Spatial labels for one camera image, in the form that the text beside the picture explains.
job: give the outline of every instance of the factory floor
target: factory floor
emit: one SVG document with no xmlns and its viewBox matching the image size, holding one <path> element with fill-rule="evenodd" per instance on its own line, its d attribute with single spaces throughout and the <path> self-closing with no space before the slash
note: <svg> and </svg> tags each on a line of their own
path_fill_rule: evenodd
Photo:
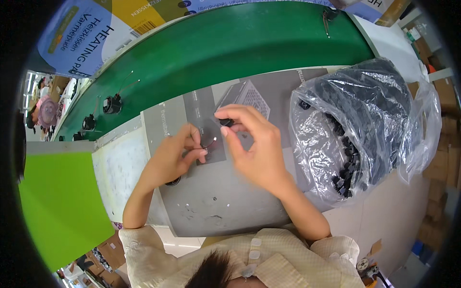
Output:
<svg viewBox="0 0 461 288">
<path fill-rule="evenodd" d="M 429 180 L 417 175 L 411 185 L 391 173 L 364 200 L 324 212 L 331 234 L 347 235 L 360 247 L 359 259 L 366 257 L 373 243 L 382 239 L 382 249 L 372 256 L 385 276 L 405 264 L 419 226 L 426 213 Z M 165 251 L 177 257 L 200 248 L 202 238 L 175 238 L 168 228 L 155 228 Z"/>
</svg>

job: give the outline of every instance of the barcode label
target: barcode label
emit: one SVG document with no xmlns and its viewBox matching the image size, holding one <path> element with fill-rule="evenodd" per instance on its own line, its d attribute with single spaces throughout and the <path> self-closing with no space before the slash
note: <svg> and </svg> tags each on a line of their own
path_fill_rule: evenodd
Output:
<svg viewBox="0 0 461 288">
<path fill-rule="evenodd" d="M 133 35 L 133 36 L 136 37 L 136 38 L 141 37 L 141 34 L 139 34 L 138 32 L 136 32 L 136 31 L 134 31 L 134 30 L 131 31 L 130 34 Z"/>
<path fill-rule="evenodd" d="M 133 33 L 133 32 L 136 32 L 139 36 L 141 36 L 142 34 L 149 32 L 155 27 L 156 26 L 154 25 L 154 23 L 152 23 L 151 21 L 147 21 L 143 25 L 140 25 L 139 27 L 134 28 L 133 31 L 131 31 L 131 34 L 136 37 L 136 35 Z"/>
</svg>

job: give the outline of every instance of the cream checkered blouse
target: cream checkered blouse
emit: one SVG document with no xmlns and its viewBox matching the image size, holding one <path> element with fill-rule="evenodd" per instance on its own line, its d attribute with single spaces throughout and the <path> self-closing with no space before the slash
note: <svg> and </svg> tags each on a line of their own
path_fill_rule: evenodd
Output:
<svg viewBox="0 0 461 288">
<path fill-rule="evenodd" d="M 133 288 L 184 287 L 212 250 L 229 251 L 232 279 L 253 275 L 269 288 L 364 287 L 355 269 L 359 246 L 347 236 L 316 241 L 309 249 L 288 230 L 266 228 L 176 258 L 165 253 L 151 226 L 118 235 Z"/>
</svg>

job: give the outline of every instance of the hand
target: hand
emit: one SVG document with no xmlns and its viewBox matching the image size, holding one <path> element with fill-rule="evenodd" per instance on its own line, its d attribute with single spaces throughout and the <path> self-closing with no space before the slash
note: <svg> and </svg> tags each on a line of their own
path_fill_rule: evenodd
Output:
<svg viewBox="0 0 461 288">
<path fill-rule="evenodd" d="M 236 123 L 230 128 L 221 127 L 221 133 L 238 171 L 278 198 L 283 187 L 294 185 L 293 177 L 285 168 L 277 127 L 252 106 L 231 104 L 221 107 L 214 115 L 218 119 L 233 119 Z M 253 137 L 254 143 L 248 151 L 243 149 L 236 134 L 238 131 L 247 131 Z"/>
<path fill-rule="evenodd" d="M 184 158 L 183 150 L 190 150 Z M 195 160 L 205 163 L 208 152 L 200 146 L 200 132 L 192 124 L 183 125 L 175 136 L 166 137 L 147 162 L 139 182 L 152 191 L 185 174 Z"/>
</svg>

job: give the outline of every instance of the fingernail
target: fingernail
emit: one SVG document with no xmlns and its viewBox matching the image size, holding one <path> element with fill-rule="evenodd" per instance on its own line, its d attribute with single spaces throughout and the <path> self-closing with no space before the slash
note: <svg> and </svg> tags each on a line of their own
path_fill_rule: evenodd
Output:
<svg viewBox="0 0 461 288">
<path fill-rule="evenodd" d="M 226 126 L 221 127 L 221 134 L 222 134 L 224 137 L 227 136 L 227 133 L 228 133 L 228 132 L 227 132 Z"/>
</svg>

